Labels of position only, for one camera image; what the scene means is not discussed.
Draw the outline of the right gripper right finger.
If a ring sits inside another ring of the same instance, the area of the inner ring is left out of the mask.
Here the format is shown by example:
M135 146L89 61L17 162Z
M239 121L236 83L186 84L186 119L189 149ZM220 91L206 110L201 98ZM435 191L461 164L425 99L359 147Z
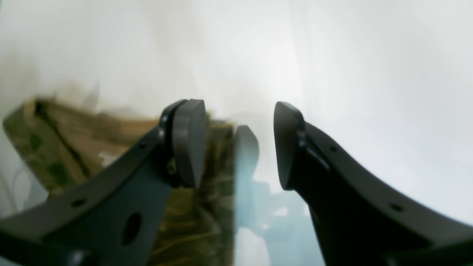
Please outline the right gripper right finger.
M472 265L472 226L378 179L287 102L273 128L279 182L308 205L327 266Z

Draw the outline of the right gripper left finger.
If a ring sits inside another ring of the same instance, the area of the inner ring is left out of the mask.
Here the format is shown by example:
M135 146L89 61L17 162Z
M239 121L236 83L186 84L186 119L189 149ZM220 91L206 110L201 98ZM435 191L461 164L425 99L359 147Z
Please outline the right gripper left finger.
M173 188L198 188L203 100L169 105L118 160L51 201L1 220L1 257L21 266L143 266Z

